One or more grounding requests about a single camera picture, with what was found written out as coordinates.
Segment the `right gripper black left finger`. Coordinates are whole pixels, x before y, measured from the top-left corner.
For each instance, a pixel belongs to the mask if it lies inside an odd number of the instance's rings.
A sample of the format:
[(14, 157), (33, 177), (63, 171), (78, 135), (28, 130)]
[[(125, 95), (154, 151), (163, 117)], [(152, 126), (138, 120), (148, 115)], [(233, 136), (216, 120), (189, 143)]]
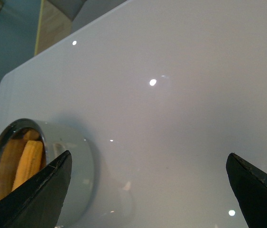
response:
[(72, 156), (65, 151), (0, 200), (0, 228), (55, 227), (71, 173)]

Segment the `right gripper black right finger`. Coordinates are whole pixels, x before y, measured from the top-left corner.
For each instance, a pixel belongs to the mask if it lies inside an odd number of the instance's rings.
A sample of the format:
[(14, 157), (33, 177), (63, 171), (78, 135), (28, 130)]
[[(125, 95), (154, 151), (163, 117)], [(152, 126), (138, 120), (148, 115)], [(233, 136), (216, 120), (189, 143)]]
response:
[(234, 153), (226, 171), (248, 227), (267, 228), (267, 173)]

